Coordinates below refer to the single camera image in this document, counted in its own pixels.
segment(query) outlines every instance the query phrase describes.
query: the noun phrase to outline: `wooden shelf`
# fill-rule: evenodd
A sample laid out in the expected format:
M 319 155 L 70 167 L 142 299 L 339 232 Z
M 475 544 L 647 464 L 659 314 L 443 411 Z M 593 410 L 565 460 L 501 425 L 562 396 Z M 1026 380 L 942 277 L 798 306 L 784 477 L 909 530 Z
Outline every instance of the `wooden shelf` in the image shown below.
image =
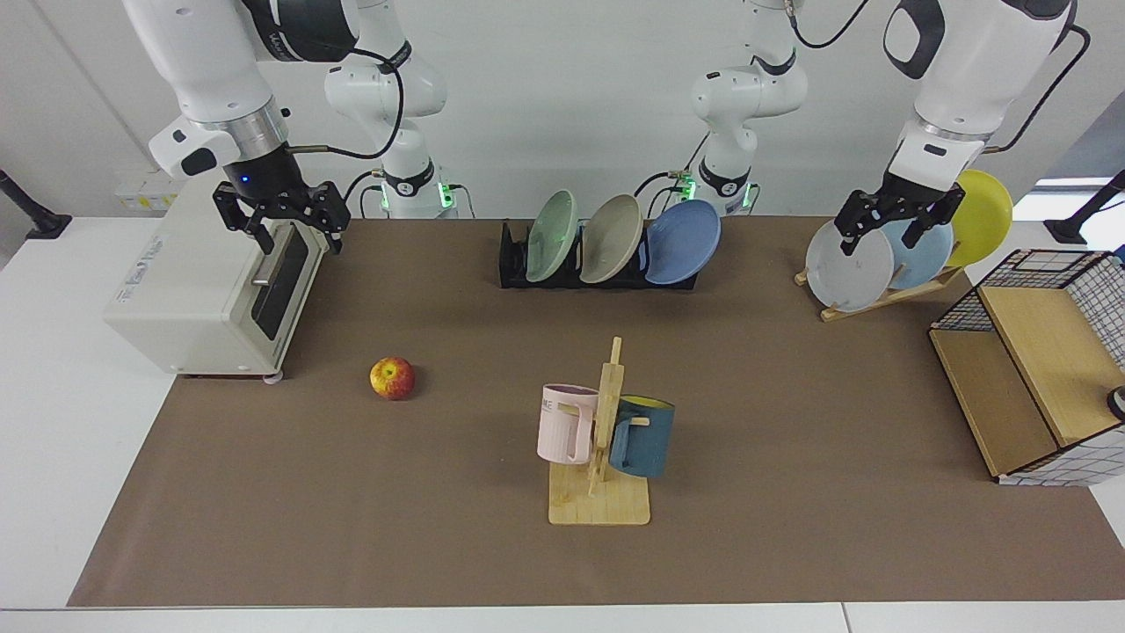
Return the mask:
M 1120 424 L 1106 396 L 1125 385 L 1125 376 L 1070 292 L 982 287 L 980 295 L 1060 446 Z
M 929 338 L 992 477 L 1059 450 L 996 333 L 930 331 Z

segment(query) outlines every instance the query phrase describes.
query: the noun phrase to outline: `dish rack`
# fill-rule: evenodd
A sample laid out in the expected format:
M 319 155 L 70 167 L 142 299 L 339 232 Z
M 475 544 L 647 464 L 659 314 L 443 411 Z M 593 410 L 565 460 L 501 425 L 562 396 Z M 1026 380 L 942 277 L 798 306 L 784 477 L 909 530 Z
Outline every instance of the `dish rack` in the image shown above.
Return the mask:
M 500 286 L 502 288 L 543 288 L 543 289 L 626 289 L 626 290 L 691 290 L 695 288 L 695 279 L 699 274 L 666 286 L 657 284 L 645 278 L 648 272 L 649 252 L 648 228 L 644 228 L 640 237 L 640 246 L 633 252 L 629 263 L 620 272 L 601 283 L 587 283 L 582 280 L 582 237 L 579 236 L 570 245 L 570 251 L 566 255 L 562 265 L 554 274 L 538 283 L 528 280 L 528 236 L 531 229 L 525 228 L 522 241 L 516 241 L 512 236 L 512 227 L 504 223 L 500 237 Z

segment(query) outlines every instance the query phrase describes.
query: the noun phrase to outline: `pink mug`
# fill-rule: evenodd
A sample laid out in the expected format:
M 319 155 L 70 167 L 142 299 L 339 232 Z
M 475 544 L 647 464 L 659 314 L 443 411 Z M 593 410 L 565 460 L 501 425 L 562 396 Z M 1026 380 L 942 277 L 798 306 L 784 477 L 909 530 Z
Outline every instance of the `pink mug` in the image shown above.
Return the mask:
M 557 464 L 590 462 L 596 409 L 596 390 L 566 385 L 544 386 L 539 413 L 539 456 Z

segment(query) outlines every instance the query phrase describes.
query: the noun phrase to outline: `wooden mug stand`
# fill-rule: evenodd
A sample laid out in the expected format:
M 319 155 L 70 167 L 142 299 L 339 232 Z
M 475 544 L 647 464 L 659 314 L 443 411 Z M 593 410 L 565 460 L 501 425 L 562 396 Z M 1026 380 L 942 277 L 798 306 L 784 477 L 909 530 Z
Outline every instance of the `wooden mug stand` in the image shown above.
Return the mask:
M 551 463 L 548 518 L 551 525 L 647 525 L 651 521 L 648 480 L 609 468 L 610 441 L 624 383 L 621 338 L 613 340 L 610 362 L 602 365 L 594 454 L 588 464 Z
M 960 242 L 953 244 L 953 252 L 957 252 L 957 247 L 960 245 L 961 245 Z M 894 271 L 894 275 L 891 277 L 891 281 L 893 282 L 894 279 L 897 279 L 899 274 L 901 274 L 904 270 L 906 265 L 900 265 L 899 269 Z M 855 311 L 840 311 L 839 309 L 836 308 L 836 305 L 830 305 L 825 309 L 820 310 L 820 320 L 824 322 L 825 324 L 830 324 L 832 322 L 839 322 L 840 319 L 847 319 L 848 316 L 855 316 L 856 314 L 863 314 L 865 311 L 871 311 L 872 309 L 886 307 L 888 305 L 893 305 L 896 302 L 903 301 L 908 298 L 915 298 L 918 296 L 925 296 L 928 293 L 936 292 L 937 290 L 945 289 L 951 282 L 953 282 L 953 279 L 955 279 L 957 274 L 963 270 L 964 270 L 963 266 L 946 265 L 945 268 L 942 269 L 940 272 L 937 273 L 936 277 L 934 277 L 929 281 L 926 281 L 920 286 L 904 290 L 888 289 L 886 291 L 883 292 L 883 296 L 879 300 L 876 300 L 875 302 L 871 304 L 870 306 L 863 309 L 857 309 Z M 799 286 L 808 284 L 809 269 L 806 268 L 804 270 L 798 272 L 796 275 L 793 277 L 793 281 Z

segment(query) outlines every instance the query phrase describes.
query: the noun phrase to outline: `plate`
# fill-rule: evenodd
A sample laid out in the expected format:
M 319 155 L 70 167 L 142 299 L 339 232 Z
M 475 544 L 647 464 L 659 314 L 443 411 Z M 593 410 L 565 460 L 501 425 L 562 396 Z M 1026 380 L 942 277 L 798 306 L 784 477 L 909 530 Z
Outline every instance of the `plate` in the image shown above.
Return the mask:
M 547 200 L 528 234 L 528 280 L 544 281 L 554 274 L 570 252 L 578 234 L 578 212 L 574 195 L 562 189 Z
M 602 205 L 582 230 L 582 280 L 601 283 L 620 272 L 637 252 L 644 227 L 637 198 L 618 196 Z
M 975 169 L 965 170 L 957 182 L 965 199 L 953 216 L 953 234 L 957 251 L 950 265 L 969 265 L 1000 247 L 1011 228 L 1011 196 L 992 174 Z
M 894 251 L 894 272 L 891 279 L 891 289 L 894 290 L 908 290 L 929 281 L 945 268 L 945 262 L 950 261 L 950 253 L 953 252 L 953 226 L 948 224 L 934 226 L 922 234 L 915 247 L 907 247 L 902 243 L 902 235 L 912 223 L 914 219 L 899 219 L 888 221 L 881 228 Z
M 881 230 L 864 235 L 850 256 L 840 250 L 843 241 L 831 220 L 812 236 L 804 256 L 809 288 L 829 307 L 858 311 L 871 307 L 886 291 L 894 273 L 894 251 Z
M 695 274 L 719 247 L 722 221 L 714 206 L 687 200 L 665 210 L 648 227 L 648 271 L 645 278 L 670 286 Z

